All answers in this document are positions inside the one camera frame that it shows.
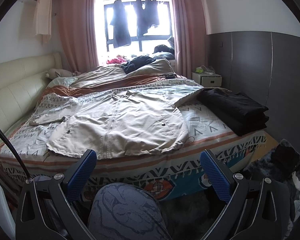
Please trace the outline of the beige jacket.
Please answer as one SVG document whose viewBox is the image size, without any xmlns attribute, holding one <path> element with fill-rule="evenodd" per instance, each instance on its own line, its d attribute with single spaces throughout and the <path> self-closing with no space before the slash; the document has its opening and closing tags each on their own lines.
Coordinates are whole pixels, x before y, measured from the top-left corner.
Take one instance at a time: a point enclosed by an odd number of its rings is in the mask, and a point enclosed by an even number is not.
<svg viewBox="0 0 300 240">
<path fill-rule="evenodd" d="M 55 109 L 40 111 L 30 124 L 56 122 L 46 146 L 67 157 L 79 158 L 87 149 L 99 160 L 173 153 L 189 137 L 178 107 L 199 91 L 172 86 L 69 97 Z"/>
</svg>

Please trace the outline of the folded black clothes stack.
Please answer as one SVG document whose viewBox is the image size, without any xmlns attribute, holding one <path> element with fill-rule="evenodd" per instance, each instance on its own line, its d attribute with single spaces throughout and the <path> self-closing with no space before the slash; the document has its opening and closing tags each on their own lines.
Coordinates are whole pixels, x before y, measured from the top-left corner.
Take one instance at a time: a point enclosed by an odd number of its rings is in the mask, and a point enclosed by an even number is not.
<svg viewBox="0 0 300 240">
<path fill-rule="evenodd" d="M 244 93 L 233 93 L 221 88 L 203 89 L 197 100 L 211 110 L 237 136 L 265 129 L 268 107 Z"/>
</svg>

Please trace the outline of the dark fluffy rug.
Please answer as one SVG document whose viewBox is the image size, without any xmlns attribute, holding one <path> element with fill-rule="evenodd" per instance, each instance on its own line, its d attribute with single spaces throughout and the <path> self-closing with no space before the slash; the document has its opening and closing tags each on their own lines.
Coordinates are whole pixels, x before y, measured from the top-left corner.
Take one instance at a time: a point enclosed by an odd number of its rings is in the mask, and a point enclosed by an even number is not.
<svg viewBox="0 0 300 240">
<path fill-rule="evenodd" d="M 250 163 L 243 175 L 251 180 L 268 177 L 287 185 L 290 219 L 284 239 L 300 239 L 300 153 L 283 139 L 262 158 Z"/>
</svg>

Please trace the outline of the cardboard floor sheets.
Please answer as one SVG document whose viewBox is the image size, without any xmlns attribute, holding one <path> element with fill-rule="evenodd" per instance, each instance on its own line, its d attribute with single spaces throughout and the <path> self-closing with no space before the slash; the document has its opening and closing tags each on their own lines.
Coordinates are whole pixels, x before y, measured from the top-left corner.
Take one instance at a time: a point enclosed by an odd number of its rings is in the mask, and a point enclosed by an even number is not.
<svg viewBox="0 0 300 240">
<path fill-rule="evenodd" d="M 250 162 L 253 162 L 253 161 L 256 161 L 257 159 L 262 158 L 264 155 L 266 155 L 269 151 L 271 151 L 273 148 L 275 148 L 279 144 L 279 142 L 276 141 L 267 132 L 265 132 L 265 136 L 266 136 L 266 142 L 257 147 Z"/>
</svg>

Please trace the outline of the person's knee in patterned trousers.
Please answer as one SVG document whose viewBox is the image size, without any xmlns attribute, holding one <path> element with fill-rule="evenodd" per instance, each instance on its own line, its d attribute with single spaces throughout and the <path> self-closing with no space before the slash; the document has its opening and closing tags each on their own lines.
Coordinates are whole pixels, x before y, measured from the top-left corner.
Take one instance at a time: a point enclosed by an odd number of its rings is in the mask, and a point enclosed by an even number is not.
<svg viewBox="0 0 300 240">
<path fill-rule="evenodd" d="M 171 239 L 156 199 L 124 183 L 97 192 L 88 229 L 96 239 Z"/>
</svg>

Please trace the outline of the patterned white bedspread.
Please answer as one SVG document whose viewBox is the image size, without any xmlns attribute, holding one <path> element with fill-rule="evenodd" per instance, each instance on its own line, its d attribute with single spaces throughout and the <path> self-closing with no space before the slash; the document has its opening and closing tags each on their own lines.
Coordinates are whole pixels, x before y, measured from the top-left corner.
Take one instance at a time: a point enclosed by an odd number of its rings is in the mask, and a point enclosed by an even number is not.
<svg viewBox="0 0 300 240">
<path fill-rule="evenodd" d="M 8 138 L 33 176 L 62 173 L 94 150 L 85 197 L 115 182 L 141 187 L 158 200 L 193 194 L 210 186 L 200 164 L 204 150 L 239 170 L 267 140 L 262 128 L 234 133 L 197 101 L 202 89 L 170 79 L 80 97 L 51 92 Z"/>
</svg>

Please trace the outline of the orange brown blanket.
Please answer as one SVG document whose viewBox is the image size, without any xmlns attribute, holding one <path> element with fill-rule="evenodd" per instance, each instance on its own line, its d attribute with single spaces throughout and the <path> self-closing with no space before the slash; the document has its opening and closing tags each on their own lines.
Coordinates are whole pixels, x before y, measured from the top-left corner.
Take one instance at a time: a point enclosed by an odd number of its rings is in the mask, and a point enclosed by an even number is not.
<svg viewBox="0 0 300 240">
<path fill-rule="evenodd" d="M 99 85 L 92 85 L 91 87 L 67 88 L 61 85 L 57 85 L 55 87 L 47 88 L 46 90 L 44 90 L 40 99 L 52 93 L 55 93 L 60 96 L 72 96 L 78 98 L 80 96 L 84 96 L 95 92 L 102 92 L 105 90 L 110 90 L 115 88 L 147 85 L 157 81 L 165 81 L 165 80 L 167 80 L 166 74 L 155 74 L 155 75 L 138 75 L 138 76 L 127 77 L 118 81 L 111 81 Z"/>
</svg>

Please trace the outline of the cream padded headboard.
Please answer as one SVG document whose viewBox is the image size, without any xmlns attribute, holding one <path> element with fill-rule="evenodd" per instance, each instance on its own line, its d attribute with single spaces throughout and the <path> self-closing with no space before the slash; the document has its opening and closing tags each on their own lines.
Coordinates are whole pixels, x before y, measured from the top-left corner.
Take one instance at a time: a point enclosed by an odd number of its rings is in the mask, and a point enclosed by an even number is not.
<svg viewBox="0 0 300 240">
<path fill-rule="evenodd" d="M 48 70 L 62 68 L 59 52 L 0 63 L 0 129 L 9 130 L 32 111 L 50 80 Z"/>
</svg>

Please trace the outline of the light green pillow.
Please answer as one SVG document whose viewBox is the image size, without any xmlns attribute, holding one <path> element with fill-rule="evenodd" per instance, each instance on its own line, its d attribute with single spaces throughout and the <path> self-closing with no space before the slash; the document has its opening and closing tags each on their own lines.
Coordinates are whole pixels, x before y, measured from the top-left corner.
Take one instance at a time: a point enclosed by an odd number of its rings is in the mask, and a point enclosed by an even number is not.
<svg viewBox="0 0 300 240">
<path fill-rule="evenodd" d="M 76 82 L 78 78 L 76 77 L 57 77 L 53 79 L 48 85 L 47 88 L 52 88 L 55 86 L 64 86 L 64 87 L 69 87 L 71 86 L 74 82 Z"/>
</svg>

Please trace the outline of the plush toy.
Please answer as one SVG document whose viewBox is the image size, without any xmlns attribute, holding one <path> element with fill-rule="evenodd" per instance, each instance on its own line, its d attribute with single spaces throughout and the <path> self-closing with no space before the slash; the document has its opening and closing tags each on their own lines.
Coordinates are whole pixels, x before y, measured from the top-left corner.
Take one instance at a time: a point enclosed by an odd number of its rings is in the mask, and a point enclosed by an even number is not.
<svg viewBox="0 0 300 240">
<path fill-rule="evenodd" d="M 81 72 L 71 72 L 65 69 L 55 69 L 51 68 L 46 72 L 46 77 L 53 80 L 57 77 L 74 77 L 81 75 Z"/>
</svg>

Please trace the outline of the white bedside table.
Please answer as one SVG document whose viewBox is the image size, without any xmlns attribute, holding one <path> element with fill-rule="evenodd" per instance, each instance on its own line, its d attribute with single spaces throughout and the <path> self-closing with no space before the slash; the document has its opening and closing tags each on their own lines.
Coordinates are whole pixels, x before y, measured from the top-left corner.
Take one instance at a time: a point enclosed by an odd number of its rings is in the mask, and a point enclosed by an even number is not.
<svg viewBox="0 0 300 240">
<path fill-rule="evenodd" d="M 222 76 L 219 74 L 207 74 L 192 72 L 191 79 L 203 87 L 221 87 Z"/>
</svg>

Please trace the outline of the beige duvet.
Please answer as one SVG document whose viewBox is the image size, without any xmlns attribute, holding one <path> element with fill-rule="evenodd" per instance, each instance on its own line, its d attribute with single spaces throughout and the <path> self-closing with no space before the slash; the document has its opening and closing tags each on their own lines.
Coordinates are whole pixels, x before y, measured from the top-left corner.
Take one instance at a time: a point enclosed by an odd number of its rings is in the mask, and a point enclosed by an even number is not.
<svg viewBox="0 0 300 240">
<path fill-rule="evenodd" d="M 119 65 L 100 66 L 95 71 L 87 72 L 78 76 L 77 81 L 69 88 L 93 87 L 108 82 L 122 80 L 128 77 L 155 74 L 175 74 L 174 69 L 166 59 L 155 60 L 153 63 L 140 67 L 126 74 Z"/>
</svg>

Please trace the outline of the small black device on bed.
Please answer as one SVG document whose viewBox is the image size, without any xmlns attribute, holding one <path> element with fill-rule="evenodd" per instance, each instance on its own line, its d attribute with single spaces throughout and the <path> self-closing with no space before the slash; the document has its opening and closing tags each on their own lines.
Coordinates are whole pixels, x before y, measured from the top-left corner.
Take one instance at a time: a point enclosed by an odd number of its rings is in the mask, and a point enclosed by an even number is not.
<svg viewBox="0 0 300 240">
<path fill-rule="evenodd" d="M 165 79 L 175 79 L 177 77 L 174 73 L 165 73 L 164 74 Z"/>
</svg>

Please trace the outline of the pink garment at window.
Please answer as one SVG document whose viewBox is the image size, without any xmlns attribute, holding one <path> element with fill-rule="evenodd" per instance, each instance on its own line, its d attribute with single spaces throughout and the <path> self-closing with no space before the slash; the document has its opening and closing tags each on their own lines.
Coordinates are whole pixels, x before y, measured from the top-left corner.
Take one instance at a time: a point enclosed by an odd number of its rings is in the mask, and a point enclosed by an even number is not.
<svg viewBox="0 0 300 240">
<path fill-rule="evenodd" d="M 126 59 L 122 58 L 122 57 L 115 57 L 112 59 L 107 59 L 106 64 L 123 64 L 127 62 Z"/>
</svg>

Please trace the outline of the black garment on duvet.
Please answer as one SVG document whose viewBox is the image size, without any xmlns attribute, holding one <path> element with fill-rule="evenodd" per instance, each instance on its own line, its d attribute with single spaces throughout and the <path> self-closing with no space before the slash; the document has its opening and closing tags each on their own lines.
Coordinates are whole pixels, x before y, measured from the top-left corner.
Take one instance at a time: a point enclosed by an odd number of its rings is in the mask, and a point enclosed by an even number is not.
<svg viewBox="0 0 300 240">
<path fill-rule="evenodd" d="M 152 57 L 138 56 L 138 57 L 132 59 L 131 61 L 127 62 L 126 64 L 123 64 L 121 66 L 121 68 L 123 69 L 123 71 L 126 74 L 129 74 L 129 73 L 136 71 L 137 69 L 139 69 L 145 65 L 151 64 L 153 62 L 155 62 L 155 59 Z"/>
</svg>

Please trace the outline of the dark cushions at window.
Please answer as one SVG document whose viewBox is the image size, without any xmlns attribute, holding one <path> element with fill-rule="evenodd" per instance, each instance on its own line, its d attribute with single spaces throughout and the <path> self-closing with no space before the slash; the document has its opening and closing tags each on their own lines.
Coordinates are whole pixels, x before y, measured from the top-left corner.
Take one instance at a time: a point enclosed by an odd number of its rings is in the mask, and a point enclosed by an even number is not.
<svg viewBox="0 0 300 240">
<path fill-rule="evenodd" d="M 174 37 L 170 36 L 168 38 L 168 46 L 161 44 L 154 48 L 154 53 L 152 57 L 154 59 L 166 59 L 166 60 L 174 60 L 175 59 L 175 50 L 174 50 Z"/>
</svg>

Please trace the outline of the dark hanging garment left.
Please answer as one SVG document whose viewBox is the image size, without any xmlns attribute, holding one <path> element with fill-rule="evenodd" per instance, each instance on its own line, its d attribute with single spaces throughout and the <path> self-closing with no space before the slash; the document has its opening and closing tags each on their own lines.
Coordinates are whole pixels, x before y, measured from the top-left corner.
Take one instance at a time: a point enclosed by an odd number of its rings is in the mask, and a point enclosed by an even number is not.
<svg viewBox="0 0 300 240">
<path fill-rule="evenodd" d="M 113 18 L 110 25 L 113 26 L 114 48 L 131 44 L 131 36 L 128 29 L 127 14 L 121 0 L 113 3 Z"/>
</svg>

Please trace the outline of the dark hanging garment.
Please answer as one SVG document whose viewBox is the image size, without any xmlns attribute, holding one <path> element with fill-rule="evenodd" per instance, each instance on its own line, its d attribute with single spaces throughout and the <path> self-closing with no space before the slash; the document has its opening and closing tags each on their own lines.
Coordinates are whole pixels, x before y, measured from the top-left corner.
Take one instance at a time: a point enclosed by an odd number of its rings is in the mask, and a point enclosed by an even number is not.
<svg viewBox="0 0 300 240">
<path fill-rule="evenodd" d="M 113 3 L 113 18 L 110 25 L 113 26 L 114 48 L 131 44 L 131 36 L 128 29 L 127 14 L 121 0 Z"/>
<path fill-rule="evenodd" d="M 157 0 L 136 0 L 134 10 L 137 17 L 137 37 L 140 38 L 148 33 L 151 27 L 159 26 Z"/>
</svg>

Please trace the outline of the left pink curtain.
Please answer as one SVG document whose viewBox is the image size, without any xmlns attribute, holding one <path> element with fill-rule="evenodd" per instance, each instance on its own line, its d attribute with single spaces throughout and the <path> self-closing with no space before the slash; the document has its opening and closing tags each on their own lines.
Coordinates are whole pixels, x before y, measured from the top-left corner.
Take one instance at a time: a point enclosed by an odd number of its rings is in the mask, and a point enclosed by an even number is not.
<svg viewBox="0 0 300 240">
<path fill-rule="evenodd" d="M 59 0 L 59 34 L 72 71 L 98 66 L 94 5 L 95 0 Z"/>
</svg>

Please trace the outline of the pink curtain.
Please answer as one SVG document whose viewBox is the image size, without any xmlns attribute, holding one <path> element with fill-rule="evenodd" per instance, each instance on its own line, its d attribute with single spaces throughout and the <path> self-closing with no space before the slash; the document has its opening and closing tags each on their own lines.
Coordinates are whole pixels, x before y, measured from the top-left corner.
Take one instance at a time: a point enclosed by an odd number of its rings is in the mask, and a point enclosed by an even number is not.
<svg viewBox="0 0 300 240">
<path fill-rule="evenodd" d="M 94 5 L 95 0 L 59 0 L 59 34 L 72 71 L 98 66 Z"/>
<path fill-rule="evenodd" d="M 172 6 L 175 69 L 179 75 L 191 78 L 192 72 L 207 62 L 203 0 L 172 0 Z"/>
</svg>

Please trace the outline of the dark hanging garment right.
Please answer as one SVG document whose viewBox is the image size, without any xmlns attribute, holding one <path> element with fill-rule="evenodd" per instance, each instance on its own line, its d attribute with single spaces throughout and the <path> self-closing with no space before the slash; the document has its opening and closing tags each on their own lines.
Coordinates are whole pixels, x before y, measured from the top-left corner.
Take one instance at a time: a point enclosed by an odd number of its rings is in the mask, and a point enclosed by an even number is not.
<svg viewBox="0 0 300 240">
<path fill-rule="evenodd" d="M 157 0 L 136 0 L 134 10 L 137 17 L 137 37 L 140 38 L 148 33 L 151 27 L 159 26 Z"/>
</svg>

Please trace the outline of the right pink curtain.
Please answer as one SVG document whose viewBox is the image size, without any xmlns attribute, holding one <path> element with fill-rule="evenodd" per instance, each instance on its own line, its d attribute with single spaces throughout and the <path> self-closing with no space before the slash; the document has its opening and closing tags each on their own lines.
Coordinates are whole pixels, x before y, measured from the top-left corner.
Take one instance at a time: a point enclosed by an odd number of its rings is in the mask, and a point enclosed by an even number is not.
<svg viewBox="0 0 300 240">
<path fill-rule="evenodd" d="M 172 6 L 175 69 L 179 75 L 191 78 L 192 72 L 207 62 L 203 0 L 172 0 Z"/>
</svg>

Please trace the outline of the cream cloth on wall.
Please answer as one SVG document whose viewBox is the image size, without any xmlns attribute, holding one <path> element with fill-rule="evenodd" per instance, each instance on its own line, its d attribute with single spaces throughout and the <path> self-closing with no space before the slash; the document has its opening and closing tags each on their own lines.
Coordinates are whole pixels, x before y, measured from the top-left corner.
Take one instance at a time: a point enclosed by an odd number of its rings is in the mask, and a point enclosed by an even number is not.
<svg viewBox="0 0 300 240">
<path fill-rule="evenodd" d="M 51 39 L 52 33 L 52 0 L 37 0 L 33 26 L 35 35 L 42 38 L 42 43 L 46 44 Z"/>
</svg>

